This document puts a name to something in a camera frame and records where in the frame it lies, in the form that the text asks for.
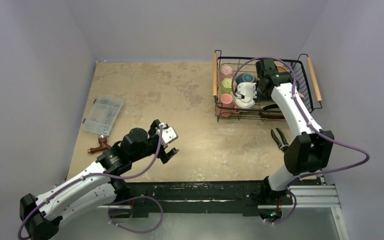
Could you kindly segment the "cream painted plate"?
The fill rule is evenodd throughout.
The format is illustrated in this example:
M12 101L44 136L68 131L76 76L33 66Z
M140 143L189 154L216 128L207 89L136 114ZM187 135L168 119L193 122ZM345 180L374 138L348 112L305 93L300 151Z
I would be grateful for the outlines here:
M277 65L276 68L277 68L279 73L288 72L288 70L284 66Z

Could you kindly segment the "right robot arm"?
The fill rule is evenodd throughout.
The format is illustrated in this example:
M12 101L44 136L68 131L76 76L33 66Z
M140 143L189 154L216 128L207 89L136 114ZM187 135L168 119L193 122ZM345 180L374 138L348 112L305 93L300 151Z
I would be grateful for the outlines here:
M293 136L293 141L284 152L283 165L266 178L267 186L260 191L262 200L272 204L293 180L328 165L333 144L324 137L332 138L334 135L330 130L324 131L305 107L292 71L279 72L272 58L262 58L255 65L258 90L270 94Z

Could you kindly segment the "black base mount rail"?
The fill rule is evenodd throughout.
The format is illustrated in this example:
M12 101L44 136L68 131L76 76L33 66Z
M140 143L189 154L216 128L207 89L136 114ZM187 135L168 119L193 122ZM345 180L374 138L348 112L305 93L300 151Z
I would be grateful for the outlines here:
M269 189L266 180L129 182L119 186L112 219L147 218L151 213L241 214L278 220L294 204L291 193Z

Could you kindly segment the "salmon pink mug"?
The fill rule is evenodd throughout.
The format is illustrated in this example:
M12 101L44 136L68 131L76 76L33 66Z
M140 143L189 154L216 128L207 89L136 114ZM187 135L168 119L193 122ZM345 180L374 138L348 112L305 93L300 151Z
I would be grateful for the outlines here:
M236 114L237 111L234 109L233 101L233 97L230 94L222 94L216 105L216 115L221 118L228 118L232 114Z

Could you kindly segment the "brown faucet tap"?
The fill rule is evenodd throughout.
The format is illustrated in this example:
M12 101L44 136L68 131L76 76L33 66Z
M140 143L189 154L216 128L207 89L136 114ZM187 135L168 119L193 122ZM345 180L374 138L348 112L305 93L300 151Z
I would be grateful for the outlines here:
M98 146L89 148L87 150L88 154L95 154L98 152L103 152L103 151L111 148L111 146L108 144L108 139L106 136L100 135L98 137L97 141L98 141Z

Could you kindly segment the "light pink faceted mug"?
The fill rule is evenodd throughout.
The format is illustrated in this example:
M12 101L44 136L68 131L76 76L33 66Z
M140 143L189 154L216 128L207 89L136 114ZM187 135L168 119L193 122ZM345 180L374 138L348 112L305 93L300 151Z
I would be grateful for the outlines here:
M231 66L222 64L218 70L217 82L221 83L225 78L231 78L233 76L233 69Z

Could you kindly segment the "white handled cup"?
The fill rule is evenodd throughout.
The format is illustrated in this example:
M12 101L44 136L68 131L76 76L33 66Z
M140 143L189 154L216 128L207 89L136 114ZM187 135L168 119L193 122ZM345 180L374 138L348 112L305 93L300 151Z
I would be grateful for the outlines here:
M255 101L251 97L236 98L234 105L240 109L250 109L255 105Z

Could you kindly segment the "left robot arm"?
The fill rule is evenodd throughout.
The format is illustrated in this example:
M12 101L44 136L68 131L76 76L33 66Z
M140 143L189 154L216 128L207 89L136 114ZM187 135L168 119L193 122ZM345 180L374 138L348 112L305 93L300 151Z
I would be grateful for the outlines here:
M154 120L149 130L133 128L122 140L114 143L83 171L61 185L35 196L26 194L20 199L19 216L22 221L19 240L49 240L59 231L64 221L99 205L126 203L129 191L125 180L146 173L160 159L166 164L178 149L166 152L167 146L179 137L165 122Z

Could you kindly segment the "clear plastic organizer box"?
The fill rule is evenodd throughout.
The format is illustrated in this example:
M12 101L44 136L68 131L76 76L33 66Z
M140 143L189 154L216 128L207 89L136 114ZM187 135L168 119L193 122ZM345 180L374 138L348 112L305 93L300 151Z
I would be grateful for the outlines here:
M109 137L123 104L124 101L120 98L99 95L93 101L89 114L83 119L81 128L91 134Z

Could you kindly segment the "red rimmed plate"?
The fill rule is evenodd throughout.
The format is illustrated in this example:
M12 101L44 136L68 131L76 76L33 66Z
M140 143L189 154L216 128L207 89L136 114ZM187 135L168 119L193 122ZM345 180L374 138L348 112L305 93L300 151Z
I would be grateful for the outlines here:
M259 112L258 116L262 119L269 120L284 120L285 117L280 111L280 108L277 104L269 104L264 106Z

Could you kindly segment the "dark blue bowl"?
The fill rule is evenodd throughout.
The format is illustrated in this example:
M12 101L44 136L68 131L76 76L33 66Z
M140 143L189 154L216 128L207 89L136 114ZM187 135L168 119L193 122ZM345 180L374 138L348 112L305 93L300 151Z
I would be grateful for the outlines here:
M255 83L256 77L251 73L241 73L236 77L235 81L237 85L241 83Z

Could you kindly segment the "green faceted mug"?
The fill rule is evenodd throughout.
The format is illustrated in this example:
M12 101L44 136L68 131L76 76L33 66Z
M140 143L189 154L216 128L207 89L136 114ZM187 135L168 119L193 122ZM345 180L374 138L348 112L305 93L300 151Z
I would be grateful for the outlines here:
M224 78L218 85L217 97L220 98L223 94L231 94L232 78Z

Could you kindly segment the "black pliers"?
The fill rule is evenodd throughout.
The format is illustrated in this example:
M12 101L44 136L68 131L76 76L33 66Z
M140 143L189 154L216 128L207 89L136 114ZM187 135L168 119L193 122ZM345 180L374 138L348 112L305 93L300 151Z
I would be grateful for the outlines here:
M276 128L276 131L278 132L279 138L273 129L271 129L270 135L276 143L278 149L285 153L288 150L290 144L288 143L287 138L281 129Z

